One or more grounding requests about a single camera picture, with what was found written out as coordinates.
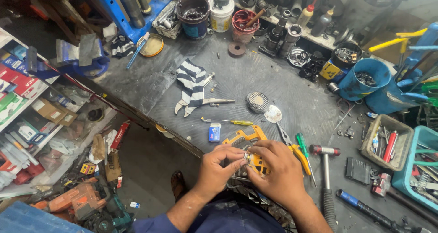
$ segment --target red wire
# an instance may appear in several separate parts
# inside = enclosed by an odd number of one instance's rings
[[[99,99],[100,101],[102,101],[103,103],[107,104],[107,105],[108,105],[109,107],[111,107],[114,111],[116,111],[116,112],[118,112],[118,113],[120,113],[120,114],[126,116],[130,121],[132,121],[132,122],[134,122],[134,123],[140,125],[140,124],[138,123],[138,120],[137,120],[137,119],[132,118],[132,117],[130,117],[130,116],[124,114],[124,113],[121,112],[120,110],[118,110],[118,109],[112,107],[112,105],[111,105],[106,99],[104,99],[103,97],[98,96],[95,92],[93,92],[93,91],[91,91],[91,90],[88,90],[87,88],[85,88],[84,86],[82,86],[82,85],[81,85],[78,81],[76,81],[75,79],[73,79],[73,78],[67,76],[67,75],[64,74],[64,73],[60,73],[57,69],[55,69],[54,67],[52,67],[51,65],[49,65],[46,61],[44,61],[44,64],[47,65],[48,67],[52,68],[53,70],[55,70],[57,73],[63,75],[65,78],[67,78],[68,80],[70,80],[72,83],[74,83],[75,85],[77,85],[77,86],[78,86],[79,88],[81,88],[82,90],[87,91],[88,93],[90,93],[90,94],[96,96],[96,98],[98,98],[98,99]]]

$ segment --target hand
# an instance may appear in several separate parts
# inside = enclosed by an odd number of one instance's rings
[[[198,196],[205,199],[205,202],[211,201],[225,188],[229,178],[239,168],[248,163],[243,158],[245,153],[242,149],[233,148],[231,144],[216,146],[213,151],[202,157],[198,181],[192,190]],[[220,162],[225,158],[234,161],[227,165],[227,167],[222,168]]]
[[[271,172],[261,177],[246,166],[249,180],[266,196],[285,207],[295,205],[307,195],[301,163],[282,142],[261,140],[248,149],[260,155]]]

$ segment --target screwdriver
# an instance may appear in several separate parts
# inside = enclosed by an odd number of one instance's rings
[[[309,169],[310,169],[310,174],[312,175],[313,184],[315,185],[315,188],[317,188],[318,186],[316,185],[315,177],[313,176],[312,167],[310,166],[309,153],[307,152],[306,141],[304,141],[303,133],[297,134],[297,140],[301,150],[303,151],[304,156],[307,159],[307,163],[309,164]]]
[[[233,124],[241,124],[241,125],[253,125],[254,123],[246,120],[222,120],[232,122]]]

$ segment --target foot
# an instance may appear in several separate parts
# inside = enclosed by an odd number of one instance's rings
[[[170,178],[170,185],[172,186],[173,196],[175,201],[178,201],[188,191],[186,183],[184,182],[183,173],[180,170],[175,171]]]

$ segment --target teal plastic box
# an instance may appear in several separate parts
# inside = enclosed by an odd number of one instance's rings
[[[396,189],[402,191],[405,195],[413,198],[413,200],[429,208],[431,211],[438,213],[437,204],[415,192],[409,185],[409,179],[415,158],[415,150],[417,150],[417,143],[438,150],[438,133],[422,125],[414,128],[413,139],[405,166],[401,171],[394,172],[391,183]]]

